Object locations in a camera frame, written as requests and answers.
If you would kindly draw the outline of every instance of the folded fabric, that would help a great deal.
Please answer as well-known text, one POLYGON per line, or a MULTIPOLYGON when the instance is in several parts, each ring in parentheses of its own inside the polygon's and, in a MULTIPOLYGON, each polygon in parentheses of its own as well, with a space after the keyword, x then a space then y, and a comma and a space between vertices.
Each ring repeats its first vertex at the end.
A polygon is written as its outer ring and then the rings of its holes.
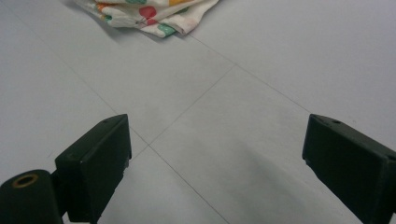
POLYGON ((113 27, 131 27, 166 37, 186 35, 219 0, 74 0, 113 27))

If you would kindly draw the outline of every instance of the cloth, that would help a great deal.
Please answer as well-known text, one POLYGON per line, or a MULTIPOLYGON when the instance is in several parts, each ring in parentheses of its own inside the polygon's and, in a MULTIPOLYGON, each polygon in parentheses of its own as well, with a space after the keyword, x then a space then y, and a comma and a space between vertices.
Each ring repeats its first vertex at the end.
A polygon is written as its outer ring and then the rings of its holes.
POLYGON ((74 0, 113 27, 131 27, 166 37, 186 35, 219 0, 74 0))

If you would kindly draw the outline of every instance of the polka dot cloth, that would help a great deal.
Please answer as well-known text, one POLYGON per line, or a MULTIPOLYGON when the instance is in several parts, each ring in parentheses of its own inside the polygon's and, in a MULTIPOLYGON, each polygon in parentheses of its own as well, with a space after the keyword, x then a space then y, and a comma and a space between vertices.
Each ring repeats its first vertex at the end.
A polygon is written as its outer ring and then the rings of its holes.
POLYGON ((131 27, 166 37, 186 35, 219 0, 74 0, 113 27, 131 27))

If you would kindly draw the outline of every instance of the dish towel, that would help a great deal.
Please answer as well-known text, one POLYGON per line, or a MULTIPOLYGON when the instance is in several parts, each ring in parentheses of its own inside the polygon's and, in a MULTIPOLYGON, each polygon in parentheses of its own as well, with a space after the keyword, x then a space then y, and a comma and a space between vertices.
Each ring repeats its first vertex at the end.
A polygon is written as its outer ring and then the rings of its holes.
POLYGON ((166 37, 186 35, 219 0, 74 0, 113 27, 132 27, 166 37))

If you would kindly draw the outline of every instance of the floor tile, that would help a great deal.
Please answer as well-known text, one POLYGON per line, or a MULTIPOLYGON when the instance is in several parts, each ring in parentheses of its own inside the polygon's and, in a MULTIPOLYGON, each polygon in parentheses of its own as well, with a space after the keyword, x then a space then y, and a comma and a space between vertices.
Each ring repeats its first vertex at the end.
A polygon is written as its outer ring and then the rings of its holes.
POLYGON ((359 223, 302 160, 308 115, 236 67, 152 147, 230 223, 359 223))
MULTIPOLYGON (((0 2, 0 182, 54 159, 116 115, 0 2)), ((134 153, 146 143, 131 132, 134 153)))
POLYGON ((313 113, 396 150, 396 2, 221 1, 192 35, 313 113))
POLYGON ((226 222, 151 148, 125 171, 100 223, 226 222))
POLYGON ((70 1, 6 2, 147 142, 233 66, 189 36, 106 27, 70 1))

